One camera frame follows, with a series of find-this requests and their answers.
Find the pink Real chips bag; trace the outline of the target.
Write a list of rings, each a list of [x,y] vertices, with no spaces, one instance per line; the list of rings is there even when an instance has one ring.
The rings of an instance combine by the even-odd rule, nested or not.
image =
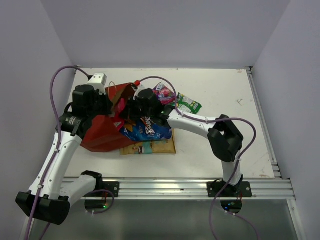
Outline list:
[[[118,102],[115,104],[111,119],[115,122],[116,120],[122,121],[124,118],[121,116],[121,113],[125,110],[126,101],[123,97],[121,97]]]

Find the blue Doritos chips bag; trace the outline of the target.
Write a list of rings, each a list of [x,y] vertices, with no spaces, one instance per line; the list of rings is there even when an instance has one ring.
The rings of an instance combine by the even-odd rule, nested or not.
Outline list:
[[[170,127],[157,125],[150,117],[126,121],[119,132],[133,142],[168,140],[172,137]]]

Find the red paper bag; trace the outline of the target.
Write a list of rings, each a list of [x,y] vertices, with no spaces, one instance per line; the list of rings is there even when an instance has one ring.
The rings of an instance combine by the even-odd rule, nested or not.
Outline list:
[[[105,90],[113,103],[111,111],[120,98],[124,98],[127,103],[128,99],[135,93],[131,83],[110,86]],[[93,119],[92,126],[87,131],[80,146],[91,152],[107,153],[134,144],[134,141],[120,133],[123,126],[123,120],[113,121],[109,115],[98,115]]]

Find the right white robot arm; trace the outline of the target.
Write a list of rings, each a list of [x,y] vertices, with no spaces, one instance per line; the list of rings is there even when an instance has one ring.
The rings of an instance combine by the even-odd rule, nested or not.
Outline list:
[[[120,132],[134,142],[170,139],[174,129],[204,137],[222,162],[223,192],[232,197],[241,190],[243,175],[236,158],[244,137],[226,115],[213,119],[177,111],[173,105],[163,105],[148,88],[130,97],[119,117],[124,120]]]

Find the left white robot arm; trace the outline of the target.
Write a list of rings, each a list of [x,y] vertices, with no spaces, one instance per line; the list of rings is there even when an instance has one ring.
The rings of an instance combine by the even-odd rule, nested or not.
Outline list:
[[[87,194],[103,193],[103,177],[86,170],[69,187],[62,187],[71,159],[81,145],[93,119],[111,113],[110,101],[101,83],[76,86],[72,102],[59,118],[52,147],[37,179],[26,192],[19,192],[15,199],[22,211],[31,218],[61,225],[70,208]]]

